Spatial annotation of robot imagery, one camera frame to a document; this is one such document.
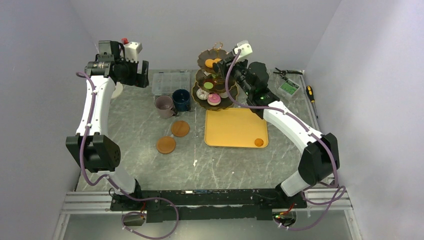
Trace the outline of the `orange round cookie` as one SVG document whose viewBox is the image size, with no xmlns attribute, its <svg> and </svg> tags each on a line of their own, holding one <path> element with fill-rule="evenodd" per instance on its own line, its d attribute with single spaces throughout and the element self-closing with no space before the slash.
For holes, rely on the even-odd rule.
<svg viewBox="0 0 424 240">
<path fill-rule="evenodd" d="M 204 64 L 207 68 L 213 68 L 213 64 L 214 64 L 215 60 L 214 59 L 206 59 Z"/>
</svg>

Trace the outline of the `green macaron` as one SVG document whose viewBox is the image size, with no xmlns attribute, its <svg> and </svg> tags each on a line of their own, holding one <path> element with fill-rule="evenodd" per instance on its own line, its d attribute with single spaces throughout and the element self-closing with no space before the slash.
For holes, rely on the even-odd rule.
<svg viewBox="0 0 424 240">
<path fill-rule="evenodd" d="M 212 90 L 213 88 L 214 88 L 214 84 L 212 83 L 212 82 L 205 82 L 204 84 L 203 84 L 203 87 L 205 88 L 205 89 L 207 89 L 208 91 L 209 90 Z"/>
</svg>

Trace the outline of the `three-tier black dessert stand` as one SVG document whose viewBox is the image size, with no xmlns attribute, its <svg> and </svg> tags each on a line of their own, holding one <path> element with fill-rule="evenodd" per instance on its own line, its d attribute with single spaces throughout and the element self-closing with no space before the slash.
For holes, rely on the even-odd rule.
<svg viewBox="0 0 424 240">
<path fill-rule="evenodd" d="M 224 59 L 228 55 L 228 52 L 223 49 L 222 42 L 216 42 L 210 49 L 202 51 L 197 57 L 197 65 L 199 70 L 195 74 L 194 86 L 191 89 L 191 95 L 193 100 L 205 110 L 220 111 L 225 110 L 233 106 L 233 102 L 229 99 L 226 92 L 226 87 L 223 78 L 219 73 L 215 73 L 213 68 L 207 68 L 205 66 L 205 60 L 207 59 Z M 207 90 L 204 88 L 205 82 L 212 82 L 214 84 L 213 89 Z M 200 100 L 196 96 L 196 91 L 203 89 L 209 94 L 219 94 L 221 97 L 221 103 L 216 106 L 209 105 L 207 100 Z"/>
</svg>

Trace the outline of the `white chocolate drizzle donut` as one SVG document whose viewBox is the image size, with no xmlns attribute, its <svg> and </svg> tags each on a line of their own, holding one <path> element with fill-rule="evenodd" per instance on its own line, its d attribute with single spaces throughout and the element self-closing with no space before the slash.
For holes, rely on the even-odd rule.
<svg viewBox="0 0 424 240">
<path fill-rule="evenodd" d="M 202 101 L 207 100 L 207 99 L 208 99 L 208 97 L 209 97 L 209 95 L 210 95 L 210 93 L 209 93 L 209 92 L 207 92 L 207 91 L 205 91 L 205 90 L 203 90 L 203 89 L 201 89 L 201 88 L 199 88 L 199 89 L 196 91 L 196 96 L 197 96 L 200 100 L 202 100 Z"/>
</svg>

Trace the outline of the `pink frosted donut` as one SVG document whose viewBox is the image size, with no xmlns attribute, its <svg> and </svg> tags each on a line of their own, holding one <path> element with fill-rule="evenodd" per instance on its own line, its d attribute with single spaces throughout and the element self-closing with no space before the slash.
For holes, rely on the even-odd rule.
<svg viewBox="0 0 424 240">
<path fill-rule="evenodd" d="M 221 96 L 217 93 L 211 93 L 207 97 L 207 103 L 211 106 L 217 106 L 221 103 Z"/>
</svg>

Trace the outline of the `mauve mug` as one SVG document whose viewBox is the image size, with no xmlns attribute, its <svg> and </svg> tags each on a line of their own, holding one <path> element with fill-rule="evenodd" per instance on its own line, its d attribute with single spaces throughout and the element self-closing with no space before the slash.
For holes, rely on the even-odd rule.
<svg viewBox="0 0 424 240">
<path fill-rule="evenodd" d="M 173 99 L 168 95 L 158 96 L 154 101 L 154 106 L 161 118 L 168 119 L 177 115 Z"/>
</svg>

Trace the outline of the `dark blue mug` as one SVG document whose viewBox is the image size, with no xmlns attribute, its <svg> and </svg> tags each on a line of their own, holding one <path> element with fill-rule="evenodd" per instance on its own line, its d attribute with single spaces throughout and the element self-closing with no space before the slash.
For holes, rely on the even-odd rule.
<svg viewBox="0 0 424 240">
<path fill-rule="evenodd" d="M 191 110 L 191 94 L 186 89 L 178 89 L 171 96 L 175 109 L 178 112 L 189 112 Z"/>
</svg>

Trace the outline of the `yellow serving tray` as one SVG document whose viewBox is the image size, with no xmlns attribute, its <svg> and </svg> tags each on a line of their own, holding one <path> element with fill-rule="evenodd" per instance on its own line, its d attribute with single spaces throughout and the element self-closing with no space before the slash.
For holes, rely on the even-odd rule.
<svg viewBox="0 0 424 240">
<path fill-rule="evenodd" d="M 263 139 L 262 147 L 255 139 Z M 247 108 L 207 110 L 204 142 L 213 147 L 265 148 L 269 144 L 267 122 Z"/>
</svg>

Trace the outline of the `wooden coaster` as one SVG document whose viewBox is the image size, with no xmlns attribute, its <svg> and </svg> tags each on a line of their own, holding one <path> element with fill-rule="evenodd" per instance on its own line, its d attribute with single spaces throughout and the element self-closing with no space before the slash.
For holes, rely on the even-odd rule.
<svg viewBox="0 0 424 240">
<path fill-rule="evenodd" d="M 176 148 L 176 141 L 171 136 L 163 136 L 156 143 L 156 149 L 161 154 L 170 154 Z"/>
<path fill-rule="evenodd" d="M 190 132 L 190 125 L 183 120 L 175 121 L 171 126 L 171 133 L 176 137 L 184 137 Z"/>
</svg>

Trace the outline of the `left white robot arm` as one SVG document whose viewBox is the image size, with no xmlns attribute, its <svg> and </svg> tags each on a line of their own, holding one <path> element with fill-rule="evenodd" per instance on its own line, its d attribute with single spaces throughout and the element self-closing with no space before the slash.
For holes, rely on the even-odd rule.
<svg viewBox="0 0 424 240">
<path fill-rule="evenodd" d="M 81 176 L 90 186 L 107 180 L 124 204 L 139 209 L 144 196 L 137 192 L 138 182 L 120 167 L 120 147 L 108 137 L 110 104 L 117 83 L 146 88 L 149 86 L 146 60 L 139 61 L 140 42 L 101 40 L 94 60 L 76 75 L 86 81 L 83 114 L 76 133 L 68 136 L 65 146 L 79 165 Z"/>
</svg>

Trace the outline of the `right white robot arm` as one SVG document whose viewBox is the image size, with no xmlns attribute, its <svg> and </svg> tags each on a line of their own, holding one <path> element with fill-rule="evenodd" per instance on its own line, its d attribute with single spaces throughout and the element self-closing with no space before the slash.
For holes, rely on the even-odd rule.
<svg viewBox="0 0 424 240">
<path fill-rule="evenodd" d="M 296 194 L 317 184 L 328 188 L 338 186 L 336 182 L 323 182 L 329 175 L 335 176 L 340 167 L 337 138 L 310 127 L 285 106 L 268 87 L 270 76 L 264 63 L 239 61 L 231 56 L 213 63 L 212 68 L 225 78 L 226 91 L 229 90 L 229 82 L 234 80 L 246 94 L 246 104 L 238 103 L 238 106 L 250 109 L 276 127 L 301 152 L 296 171 L 276 186 L 275 200 L 280 207 L 289 207 Z"/>
</svg>

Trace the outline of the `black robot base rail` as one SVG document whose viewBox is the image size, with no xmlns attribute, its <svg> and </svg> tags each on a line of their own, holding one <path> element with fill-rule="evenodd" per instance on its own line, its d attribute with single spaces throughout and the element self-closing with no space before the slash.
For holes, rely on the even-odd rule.
<svg viewBox="0 0 424 240">
<path fill-rule="evenodd" d="M 137 184 L 129 196 L 112 194 L 113 212 L 144 212 L 148 223 L 179 219 L 256 219 L 268 221 L 278 210 L 305 209 L 297 193 L 286 196 L 274 188 L 142 190 Z"/>
</svg>

